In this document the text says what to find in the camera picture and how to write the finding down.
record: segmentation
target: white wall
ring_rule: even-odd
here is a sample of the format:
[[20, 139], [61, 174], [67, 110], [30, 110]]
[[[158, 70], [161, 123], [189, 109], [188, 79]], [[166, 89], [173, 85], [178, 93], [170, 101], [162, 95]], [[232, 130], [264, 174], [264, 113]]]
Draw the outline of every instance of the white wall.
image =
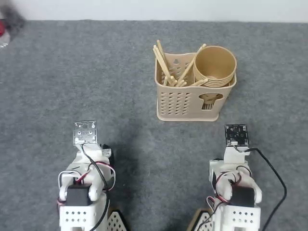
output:
[[308, 22], [308, 0], [11, 0], [29, 20]]

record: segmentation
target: gray carpet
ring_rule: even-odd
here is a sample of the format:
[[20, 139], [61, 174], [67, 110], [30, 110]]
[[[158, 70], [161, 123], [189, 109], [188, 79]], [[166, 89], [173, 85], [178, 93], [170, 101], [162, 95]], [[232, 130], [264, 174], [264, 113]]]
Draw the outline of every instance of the gray carpet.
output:
[[[72, 121], [86, 119], [115, 150], [112, 206], [132, 231], [186, 230], [212, 194], [208, 161], [223, 156], [229, 123], [248, 125], [289, 189], [268, 230], [305, 230], [307, 38], [308, 24], [28, 22], [0, 50], [1, 230], [59, 230], [57, 176], [77, 151]], [[156, 39], [168, 52], [204, 42], [234, 52], [238, 84], [216, 122], [157, 119]], [[282, 187], [258, 154], [248, 161], [264, 224]]]

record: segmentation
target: black cord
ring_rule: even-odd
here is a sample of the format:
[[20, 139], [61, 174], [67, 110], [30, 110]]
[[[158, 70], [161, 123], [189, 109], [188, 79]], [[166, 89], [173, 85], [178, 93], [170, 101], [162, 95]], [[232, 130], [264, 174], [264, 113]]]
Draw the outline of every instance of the black cord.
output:
[[225, 203], [225, 202], [220, 202], [220, 203], [216, 206], [216, 208], [214, 209], [213, 213], [212, 213], [205, 221], [203, 221], [203, 222], [199, 225], [197, 231], [199, 231], [203, 225], [205, 225], [205, 224], [207, 224], [207, 223], [210, 222], [209, 220], [210, 220], [210, 219], [212, 218], [212, 216], [216, 213], [218, 207], [219, 207], [221, 204], [223, 204], [223, 203]]
[[[103, 173], [101, 172], [101, 169], [97, 166], [95, 161], [86, 154], [85, 150], [83, 149], [83, 144], [81, 145], [81, 149], [82, 149], [83, 154], [90, 160], [91, 164], [94, 165], [94, 167], [96, 168], [96, 170], [100, 174], [100, 176], [102, 178], [102, 181], [104, 182], [105, 187], [107, 187], [107, 182], [106, 182], [106, 179], [105, 179]], [[108, 205], [109, 205], [108, 189], [106, 189], [105, 193], [106, 193], [106, 204], [105, 204], [105, 208], [104, 208], [103, 214], [102, 214], [101, 218], [98, 220], [98, 222], [94, 225], [94, 227], [92, 229], [90, 229], [89, 231], [95, 231], [97, 229], [97, 227], [101, 224], [101, 222], [103, 221], [103, 219], [104, 219], [104, 217], [105, 217], [105, 215], [107, 213]]]
[[267, 219], [267, 221], [265, 222], [262, 231], [264, 231], [267, 226], [270, 223], [270, 220], [272, 219], [272, 217], [274, 216], [275, 212], [277, 211], [277, 209], [279, 208], [279, 206], [284, 202], [285, 198], [287, 197], [287, 187], [285, 186], [285, 183], [283, 182], [282, 178], [280, 177], [280, 175], [278, 174], [278, 172], [276, 171], [276, 169], [274, 168], [273, 165], [271, 165], [270, 161], [264, 156], [264, 154], [258, 149], [258, 148], [249, 148], [246, 149], [244, 152], [251, 152], [251, 151], [257, 151], [260, 156], [265, 160], [265, 162], [269, 165], [269, 167], [271, 168], [271, 170], [273, 170], [273, 172], [275, 173], [275, 175], [277, 176], [277, 178], [279, 179], [281, 185], [283, 186], [283, 197], [282, 199], [278, 202], [278, 204], [274, 207], [273, 211], [271, 212], [271, 214], [269, 215], [269, 218]]
[[245, 168], [248, 172], [249, 172], [249, 176], [250, 177], [252, 177], [252, 172], [250, 171], [250, 169], [249, 168], [247, 168], [246, 166], [244, 166], [244, 165], [239, 165], [238, 167], [236, 167], [236, 170], [238, 170], [238, 168], [239, 167], [243, 167], [243, 168]]

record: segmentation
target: plastic basket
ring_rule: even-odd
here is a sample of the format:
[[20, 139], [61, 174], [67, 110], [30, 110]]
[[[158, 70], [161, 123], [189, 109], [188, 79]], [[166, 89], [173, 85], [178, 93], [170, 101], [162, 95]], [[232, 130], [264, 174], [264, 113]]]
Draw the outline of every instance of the plastic basket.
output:
[[[165, 53], [170, 74], [178, 79], [195, 53]], [[155, 60], [155, 82], [157, 85], [157, 117], [163, 121], [215, 121], [231, 89], [236, 84], [236, 75], [224, 87], [170, 87], [163, 86], [165, 75]], [[184, 80], [187, 85], [195, 82], [191, 68]]]

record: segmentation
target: red object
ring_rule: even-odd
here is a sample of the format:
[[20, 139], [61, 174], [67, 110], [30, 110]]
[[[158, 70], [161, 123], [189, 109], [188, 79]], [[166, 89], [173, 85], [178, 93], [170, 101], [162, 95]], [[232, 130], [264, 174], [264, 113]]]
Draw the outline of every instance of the red object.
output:
[[4, 34], [5, 32], [5, 27], [3, 22], [0, 21], [0, 37]]

